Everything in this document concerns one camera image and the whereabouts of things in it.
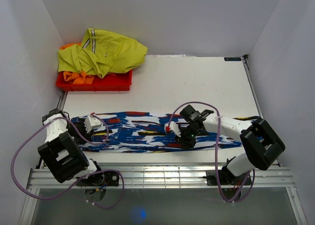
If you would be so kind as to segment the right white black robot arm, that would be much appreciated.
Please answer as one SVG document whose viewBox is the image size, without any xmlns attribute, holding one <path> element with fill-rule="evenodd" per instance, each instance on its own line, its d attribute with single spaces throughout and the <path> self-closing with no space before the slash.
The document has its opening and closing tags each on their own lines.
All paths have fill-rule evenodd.
<svg viewBox="0 0 315 225">
<path fill-rule="evenodd" d="M 216 132 L 242 143 L 245 152 L 229 159 L 219 176 L 228 184 L 234 184 L 240 176 L 253 170 L 267 170 L 285 151 L 285 144 L 272 129 L 269 123 L 261 118 L 238 120 L 221 117 L 212 110 L 199 112 L 191 105 L 181 112 L 187 126 L 181 127 L 171 121 L 165 129 L 177 136 L 182 149 L 191 149 L 196 144 L 196 137 L 201 132 Z"/>
</svg>

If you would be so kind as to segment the blue white red patterned trousers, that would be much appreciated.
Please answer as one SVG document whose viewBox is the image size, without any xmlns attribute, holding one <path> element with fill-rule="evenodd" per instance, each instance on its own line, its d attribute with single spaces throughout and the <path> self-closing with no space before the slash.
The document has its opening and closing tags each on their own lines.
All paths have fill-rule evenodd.
<svg viewBox="0 0 315 225">
<path fill-rule="evenodd" d="M 106 125 L 94 130 L 92 142 L 80 145 L 83 151 L 113 153 L 165 153 L 182 151 L 174 133 L 167 134 L 164 125 L 172 119 L 186 123 L 176 114 L 150 112 L 113 112 L 98 114 Z"/>
</svg>

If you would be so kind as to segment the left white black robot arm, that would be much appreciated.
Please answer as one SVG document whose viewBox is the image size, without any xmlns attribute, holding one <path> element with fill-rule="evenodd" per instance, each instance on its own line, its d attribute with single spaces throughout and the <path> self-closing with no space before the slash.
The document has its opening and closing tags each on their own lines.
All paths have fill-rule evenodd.
<svg viewBox="0 0 315 225">
<path fill-rule="evenodd" d="M 92 115 L 71 123 L 67 120 L 66 114 L 58 108 L 42 117 L 42 123 L 48 127 L 45 142 L 38 147 L 38 153 L 58 182 L 85 175 L 83 184 L 101 185 L 104 182 L 103 171 L 96 161 L 84 155 L 80 145 L 92 142 L 95 129 L 104 124 Z"/>
</svg>

